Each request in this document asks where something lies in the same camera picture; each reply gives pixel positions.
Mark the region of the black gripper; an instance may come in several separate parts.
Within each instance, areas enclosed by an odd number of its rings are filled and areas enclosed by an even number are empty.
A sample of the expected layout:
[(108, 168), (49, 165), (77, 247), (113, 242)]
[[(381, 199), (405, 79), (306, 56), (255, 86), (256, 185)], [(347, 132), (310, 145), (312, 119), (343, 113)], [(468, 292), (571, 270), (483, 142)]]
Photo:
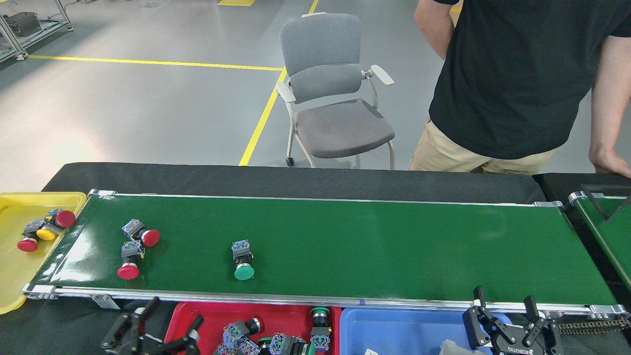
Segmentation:
[(472, 349), (491, 346), (494, 355), (545, 355), (558, 353), (553, 322), (539, 315), (535, 298), (525, 297), (526, 319), (525, 336), (520, 326), (507, 325), (486, 308), (484, 290), (478, 286), (474, 290), (474, 303), (462, 314), (467, 340)]
[(127, 355), (200, 355), (198, 330), (204, 323), (203, 316), (197, 316), (185, 336), (171, 342), (159, 342), (146, 332), (145, 323), (154, 313), (160, 299), (153, 297), (144, 306), (133, 312), (124, 312), (102, 339), (102, 350), (106, 353), (126, 353)]

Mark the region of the person's left hand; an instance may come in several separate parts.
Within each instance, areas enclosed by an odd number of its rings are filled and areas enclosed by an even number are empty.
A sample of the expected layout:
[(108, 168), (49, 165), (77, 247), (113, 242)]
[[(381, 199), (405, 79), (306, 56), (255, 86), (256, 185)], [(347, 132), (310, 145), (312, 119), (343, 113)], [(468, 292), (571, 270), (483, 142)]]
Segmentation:
[(590, 163), (595, 172), (600, 175), (620, 175), (631, 178), (631, 170), (628, 164), (613, 148), (590, 148)]

